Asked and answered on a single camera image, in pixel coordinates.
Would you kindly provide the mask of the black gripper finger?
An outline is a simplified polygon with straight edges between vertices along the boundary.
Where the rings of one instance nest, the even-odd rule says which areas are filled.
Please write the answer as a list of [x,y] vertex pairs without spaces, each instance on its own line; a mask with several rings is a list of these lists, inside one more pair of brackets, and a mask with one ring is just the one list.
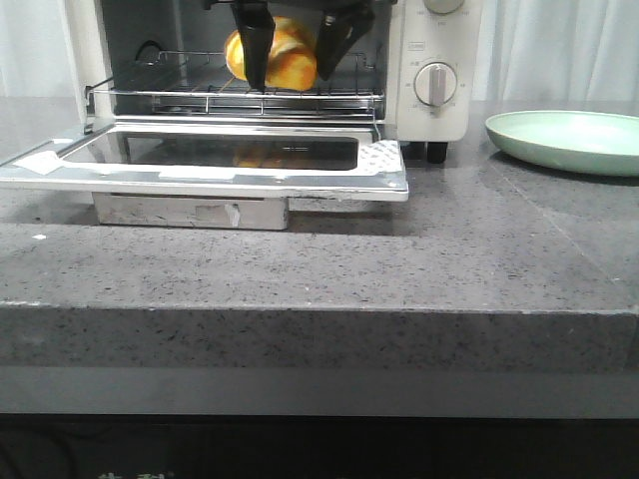
[[316,42],[319,76],[328,80],[349,49],[372,27],[370,1],[320,1],[322,19]]
[[253,89],[263,91],[275,20],[265,1],[233,1],[232,11],[242,41],[247,81]]

